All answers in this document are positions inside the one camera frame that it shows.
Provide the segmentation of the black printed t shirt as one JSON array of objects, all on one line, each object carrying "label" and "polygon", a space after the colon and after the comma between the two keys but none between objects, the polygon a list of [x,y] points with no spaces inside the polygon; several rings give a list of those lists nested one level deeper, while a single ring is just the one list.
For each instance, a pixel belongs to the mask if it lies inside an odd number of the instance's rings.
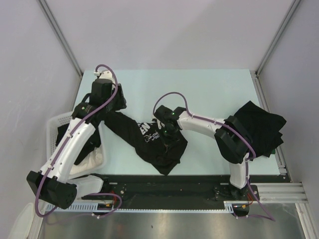
[{"label": "black printed t shirt", "polygon": [[165,176],[180,163],[188,144],[180,132],[173,139],[165,141],[155,122],[136,122],[121,112],[107,113],[104,124],[132,146],[142,160]]}]

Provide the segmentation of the white plastic basket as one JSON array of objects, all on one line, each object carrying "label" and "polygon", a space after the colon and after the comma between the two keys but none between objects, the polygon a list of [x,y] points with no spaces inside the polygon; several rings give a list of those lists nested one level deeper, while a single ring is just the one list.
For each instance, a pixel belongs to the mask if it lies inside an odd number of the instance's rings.
[{"label": "white plastic basket", "polygon": [[[72,119],[72,112],[66,112],[63,114],[60,114],[58,116],[52,117],[51,119],[48,120],[47,125],[46,125],[46,157],[47,160],[49,160],[52,156],[52,154],[54,153],[55,149],[56,149],[56,139],[57,139],[57,135],[58,135],[58,130],[57,128],[64,125],[64,124],[69,124],[69,122]],[[79,173],[79,174],[75,174],[75,175],[70,175],[69,178],[73,179],[76,177],[80,177],[81,175],[86,175],[86,174],[90,174],[90,173],[94,173],[96,170],[102,169],[106,163],[107,163],[107,150],[105,148],[105,140],[103,138],[103,133],[102,133],[102,124],[99,125],[98,127],[98,132],[100,134],[100,140],[101,140],[101,145],[100,147],[103,150],[103,156],[104,156],[104,163],[97,167],[96,169],[92,169],[92,170],[88,170],[86,172],[83,173]]]}]

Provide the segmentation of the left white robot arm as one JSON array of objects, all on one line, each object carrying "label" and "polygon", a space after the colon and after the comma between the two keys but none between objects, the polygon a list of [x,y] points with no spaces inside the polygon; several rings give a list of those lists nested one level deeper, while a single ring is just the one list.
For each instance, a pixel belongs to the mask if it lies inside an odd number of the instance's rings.
[{"label": "left white robot arm", "polygon": [[94,169],[71,175],[71,169],[86,143],[98,137],[98,128],[111,111],[124,109],[122,88],[111,70],[95,73],[91,92],[78,104],[69,126],[54,153],[37,172],[30,171],[26,180],[35,194],[35,202],[43,200],[61,209],[84,196],[94,194],[99,199],[109,196],[110,186],[93,175]]}]

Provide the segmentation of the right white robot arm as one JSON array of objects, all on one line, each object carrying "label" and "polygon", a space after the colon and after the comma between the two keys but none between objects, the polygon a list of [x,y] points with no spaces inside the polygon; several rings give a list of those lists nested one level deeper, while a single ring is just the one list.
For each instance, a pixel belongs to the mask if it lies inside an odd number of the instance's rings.
[{"label": "right white robot arm", "polygon": [[249,158],[248,145],[252,143],[252,139],[237,118],[205,118],[192,115],[183,107],[171,110],[160,106],[153,113],[153,121],[158,124],[166,141],[177,138],[177,134],[182,130],[215,139],[220,154],[229,162],[230,168],[229,186],[224,196],[241,200],[248,194],[249,170],[246,160]]}]

